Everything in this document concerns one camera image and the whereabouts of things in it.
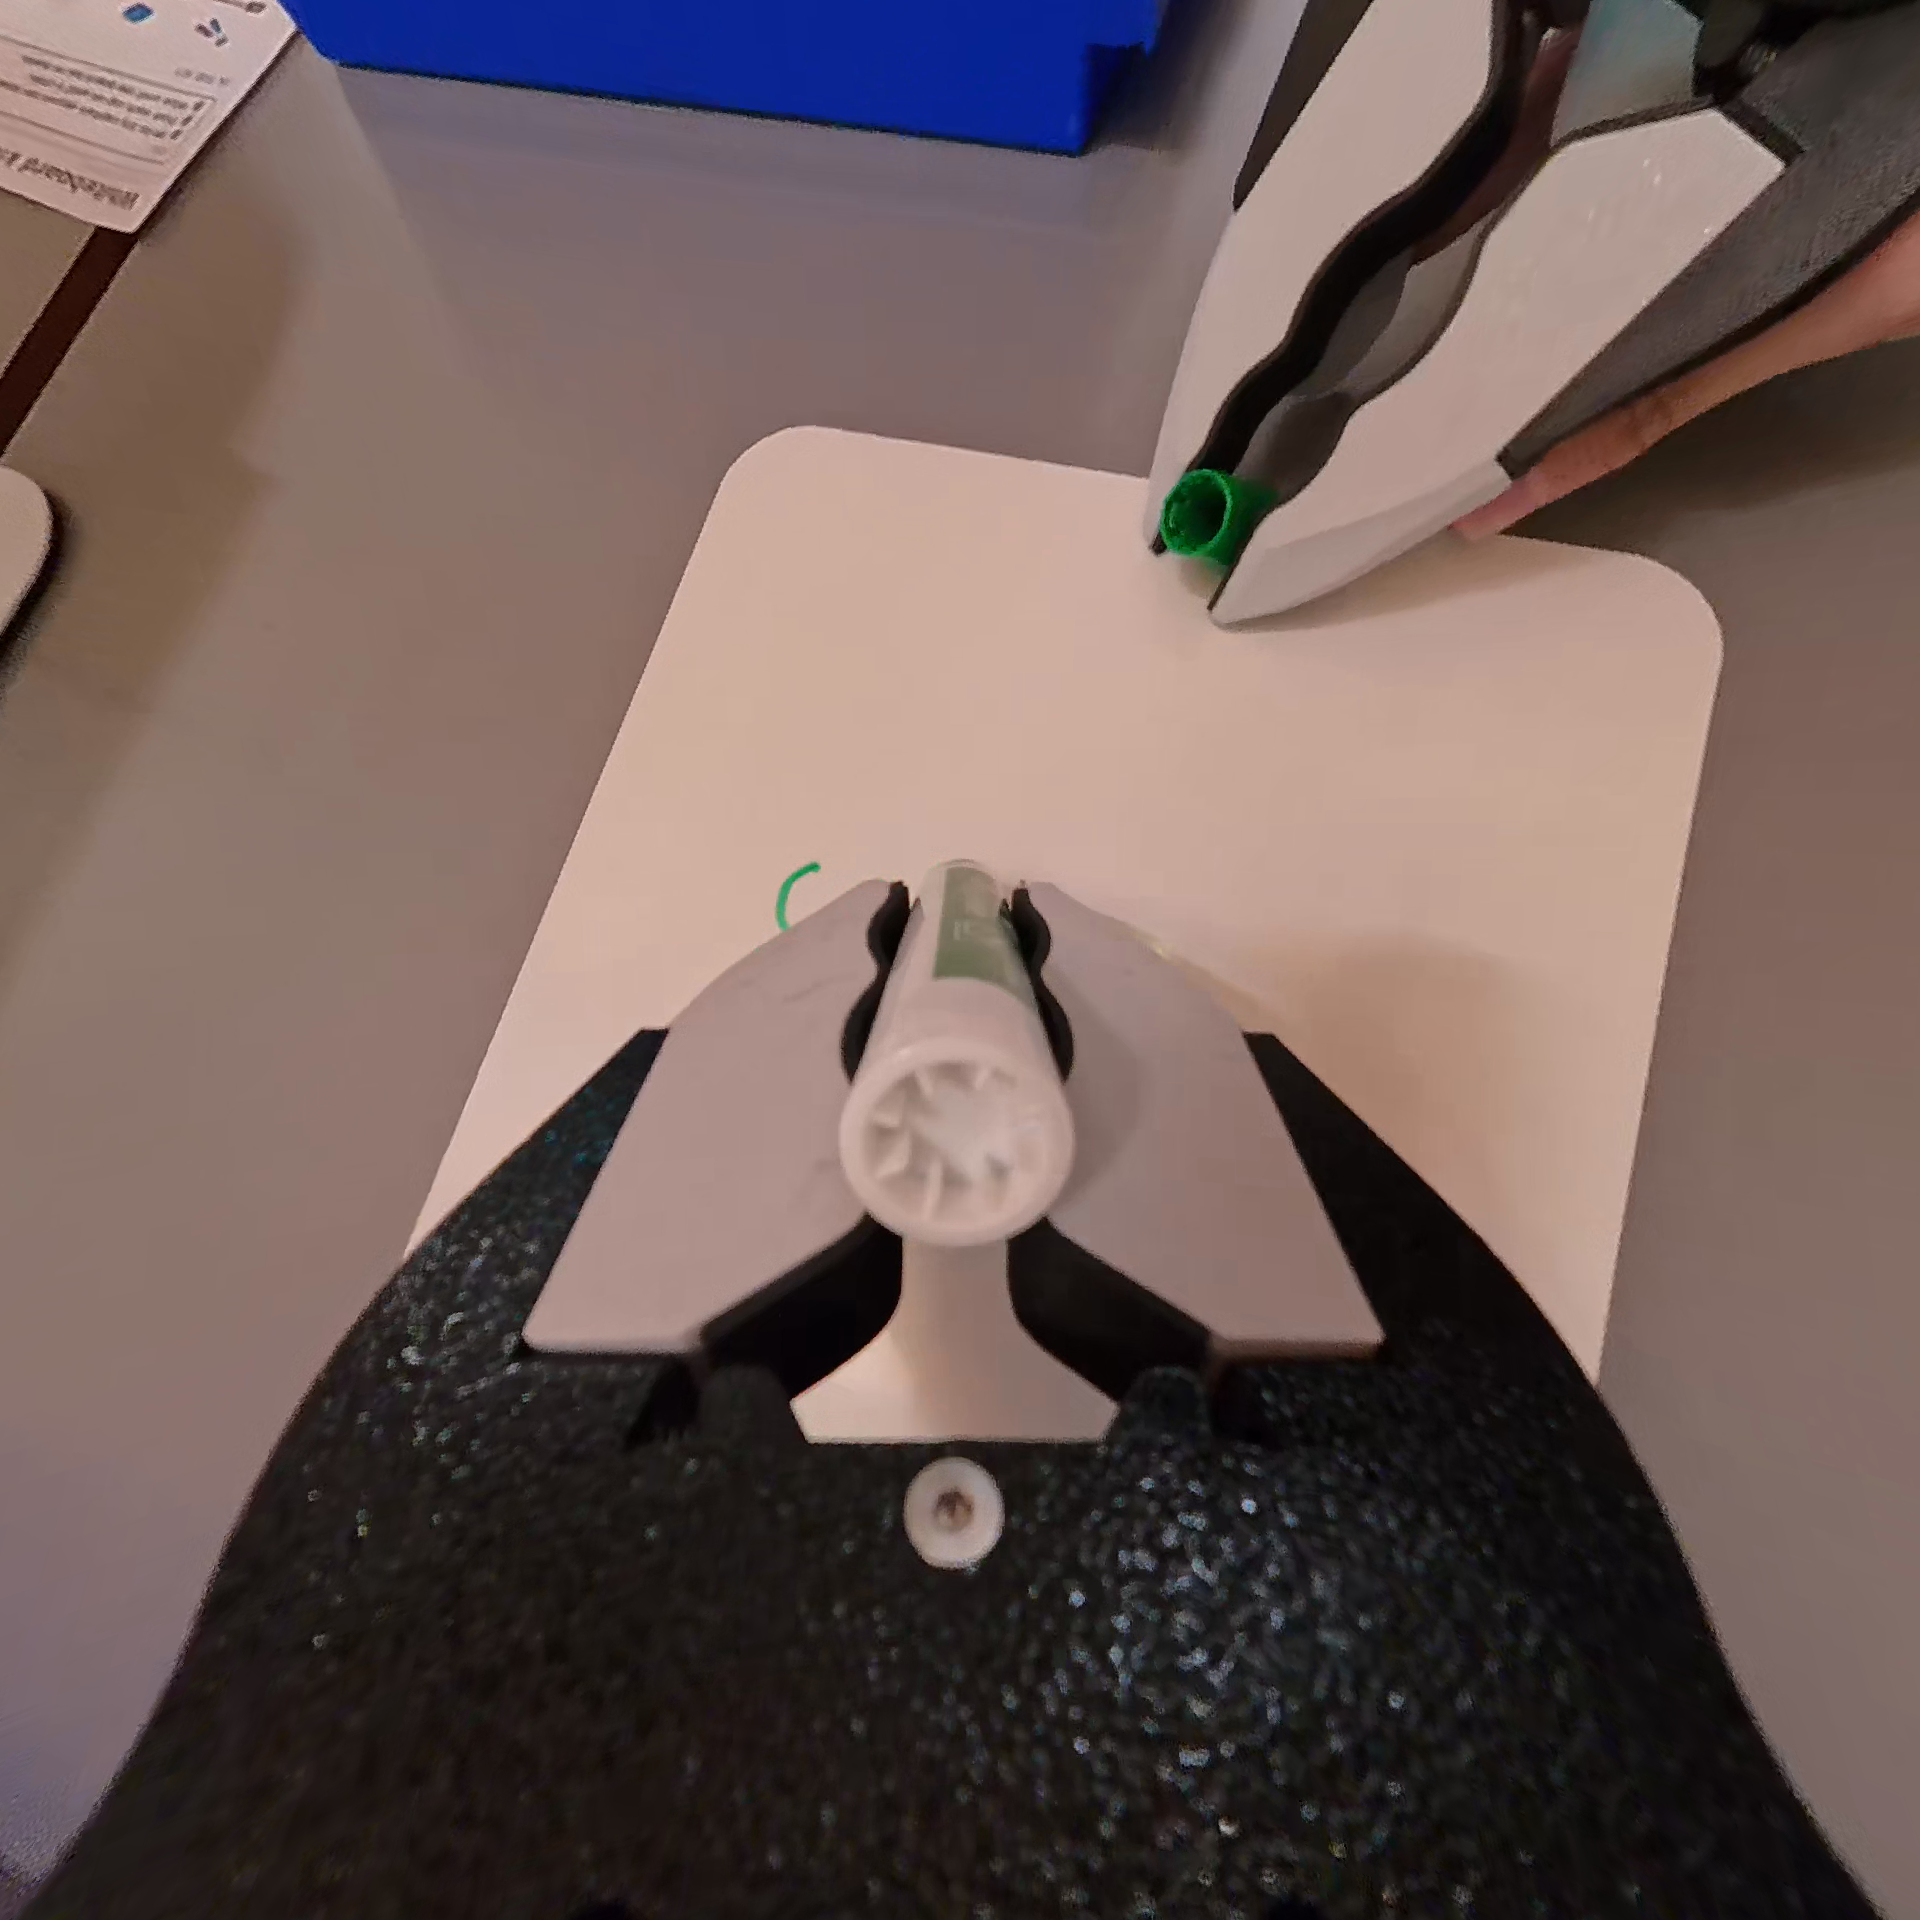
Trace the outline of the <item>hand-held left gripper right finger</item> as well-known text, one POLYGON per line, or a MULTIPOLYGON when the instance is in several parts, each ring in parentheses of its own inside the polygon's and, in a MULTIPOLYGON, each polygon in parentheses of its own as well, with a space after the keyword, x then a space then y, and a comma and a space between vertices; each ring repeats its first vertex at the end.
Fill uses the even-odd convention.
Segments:
POLYGON ((1013 1240, 1013 1309, 1114 1401, 1158 1369, 1205 1388, 1383 1344, 1352 1263, 1264 1081, 1252 1035, 1191 972, 1052 882, 1013 925, 1054 1031, 1072 1172, 1013 1240))

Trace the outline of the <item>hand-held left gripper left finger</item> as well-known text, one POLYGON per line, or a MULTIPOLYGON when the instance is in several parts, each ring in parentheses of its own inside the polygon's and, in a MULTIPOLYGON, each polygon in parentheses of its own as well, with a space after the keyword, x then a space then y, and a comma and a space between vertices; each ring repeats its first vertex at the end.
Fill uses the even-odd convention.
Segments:
POLYGON ((526 1319, 528 1352, 759 1367, 795 1400, 876 1343, 902 1244, 855 1197, 837 1130, 847 1023, 876 1005, 907 913, 902 882, 863 881, 664 1028, 526 1319))

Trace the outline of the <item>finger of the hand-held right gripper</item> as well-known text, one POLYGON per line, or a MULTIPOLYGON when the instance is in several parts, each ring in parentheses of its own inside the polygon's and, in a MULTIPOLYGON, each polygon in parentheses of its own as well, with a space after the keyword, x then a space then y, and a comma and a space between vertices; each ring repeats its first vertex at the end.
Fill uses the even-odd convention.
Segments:
POLYGON ((1507 487, 1507 445, 1764 195, 1786 157, 1714 107, 1573 135, 1420 271, 1344 376, 1342 433, 1254 528, 1212 617, 1283 616, 1397 560, 1507 487))
POLYGON ((1362 287, 1464 202, 1501 129, 1501 5, 1303 5, 1171 383, 1151 548, 1167 495, 1242 464, 1362 287))

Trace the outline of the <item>green dry-erase marker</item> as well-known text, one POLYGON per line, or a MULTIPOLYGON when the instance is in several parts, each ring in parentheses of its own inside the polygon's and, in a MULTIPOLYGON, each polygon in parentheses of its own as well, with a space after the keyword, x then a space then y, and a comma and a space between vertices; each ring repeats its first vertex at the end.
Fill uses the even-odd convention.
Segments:
POLYGON ((1045 923, 990 868, 926 873, 837 1132, 855 1197, 902 1242, 1007 1242, 1066 1191, 1072 1031, 1040 985, 1045 956, 1045 923))

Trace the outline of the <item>green marker cap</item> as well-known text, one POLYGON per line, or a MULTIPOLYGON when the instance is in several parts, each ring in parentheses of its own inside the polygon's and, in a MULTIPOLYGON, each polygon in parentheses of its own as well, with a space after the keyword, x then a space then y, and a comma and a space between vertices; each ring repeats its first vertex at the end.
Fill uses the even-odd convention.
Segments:
POLYGON ((1230 573, 1277 503, 1277 491, 1260 477, 1231 469, 1189 469, 1160 503, 1158 552, 1230 573))

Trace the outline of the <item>white whiteboard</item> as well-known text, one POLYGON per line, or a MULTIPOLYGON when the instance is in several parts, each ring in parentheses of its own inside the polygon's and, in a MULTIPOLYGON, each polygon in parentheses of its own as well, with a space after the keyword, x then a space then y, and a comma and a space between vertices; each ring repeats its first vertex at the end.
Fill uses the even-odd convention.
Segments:
MULTIPOLYGON (((1254 1056, 1375 1309, 1488 1265, 1583 1400, 1720 679, 1643 559, 1431 544, 1218 629, 1144 483, 792 427, 727 474, 446 1152, 422 1249, 541 1232, 524 1325, 664 1028, 863 881, 973 860, 1191 972, 1254 1056)), ((901 1240, 822 1435, 1092 1433, 1013 1240, 901 1240)))

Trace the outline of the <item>blue plastic bin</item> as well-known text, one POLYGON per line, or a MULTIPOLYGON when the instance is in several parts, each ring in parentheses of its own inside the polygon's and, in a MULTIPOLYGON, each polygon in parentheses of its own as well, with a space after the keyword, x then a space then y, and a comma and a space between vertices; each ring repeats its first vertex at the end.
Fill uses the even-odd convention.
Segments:
POLYGON ((330 61, 1083 154, 1163 3, 287 3, 330 61))

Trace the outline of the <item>person's right hand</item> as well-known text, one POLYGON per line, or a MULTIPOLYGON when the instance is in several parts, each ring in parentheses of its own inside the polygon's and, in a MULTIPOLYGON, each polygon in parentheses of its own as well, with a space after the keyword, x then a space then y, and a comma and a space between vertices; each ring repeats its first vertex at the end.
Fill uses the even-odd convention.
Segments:
POLYGON ((1470 543, 1498 538, 1525 517, 1637 461, 1672 433, 1724 403, 1800 369, 1895 345, 1917 333, 1917 216, 1807 304, 1656 391, 1597 419, 1551 449, 1501 495, 1452 531, 1470 543))

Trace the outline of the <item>wooden sign stand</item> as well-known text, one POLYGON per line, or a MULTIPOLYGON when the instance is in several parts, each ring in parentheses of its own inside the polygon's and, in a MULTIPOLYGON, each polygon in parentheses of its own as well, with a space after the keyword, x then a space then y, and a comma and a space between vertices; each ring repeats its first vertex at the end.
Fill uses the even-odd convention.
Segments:
POLYGON ((60 538, 60 509, 47 491, 3 464, 3 650, 53 578, 60 538))

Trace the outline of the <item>printed instruction sheet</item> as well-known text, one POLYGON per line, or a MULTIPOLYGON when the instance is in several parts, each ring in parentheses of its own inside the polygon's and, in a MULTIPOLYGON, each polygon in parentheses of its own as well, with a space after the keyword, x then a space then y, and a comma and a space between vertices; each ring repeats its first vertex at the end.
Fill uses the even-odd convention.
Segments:
POLYGON ((276 3, 3 3, 3 187, 139 234, 296 39, 276 3))

